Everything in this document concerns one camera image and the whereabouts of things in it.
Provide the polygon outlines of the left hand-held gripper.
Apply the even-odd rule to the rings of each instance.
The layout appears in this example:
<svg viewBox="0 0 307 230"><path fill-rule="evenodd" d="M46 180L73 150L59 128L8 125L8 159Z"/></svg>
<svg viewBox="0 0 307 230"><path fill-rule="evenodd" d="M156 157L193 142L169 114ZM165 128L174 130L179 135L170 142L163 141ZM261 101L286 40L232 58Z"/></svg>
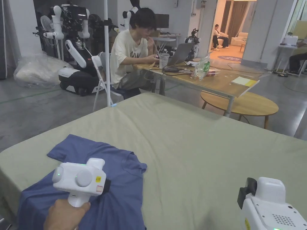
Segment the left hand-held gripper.
<svg viewBox="0 0 307 230"><path fill-rule="evenodd" d="M103 171L105 161L90 158L86 164L61 163L52 177L53 187L69 193L68 203L81 207L90 197L100 196L109 191L111 181Z"/></svg>

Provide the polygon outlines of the person's left hand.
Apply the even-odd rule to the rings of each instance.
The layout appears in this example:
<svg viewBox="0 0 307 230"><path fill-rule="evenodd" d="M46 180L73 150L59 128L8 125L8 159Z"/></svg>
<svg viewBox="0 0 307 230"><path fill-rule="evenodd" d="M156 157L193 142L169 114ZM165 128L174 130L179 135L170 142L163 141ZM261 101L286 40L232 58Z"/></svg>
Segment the person's left hand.
<svg viewBox="0 0 307 230"><path fill-rule="evenodd" d="M56 200L49 209L43 225L44 230L74 230L90 209L89 202L81 207L73 207L67 199Z"/></svg>

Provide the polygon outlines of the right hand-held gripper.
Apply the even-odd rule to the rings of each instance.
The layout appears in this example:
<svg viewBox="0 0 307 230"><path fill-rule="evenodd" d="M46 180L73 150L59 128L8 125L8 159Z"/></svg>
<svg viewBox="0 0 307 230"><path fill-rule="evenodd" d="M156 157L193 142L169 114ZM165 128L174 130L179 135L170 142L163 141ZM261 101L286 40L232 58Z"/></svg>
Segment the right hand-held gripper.
<svg viewBox="0 0 307 230"><path fill-rule="evenodd" d="M239 189L237 203L242 230L307 229L307 221L286 203L286 188L280 180L248 177Z"/></svg>

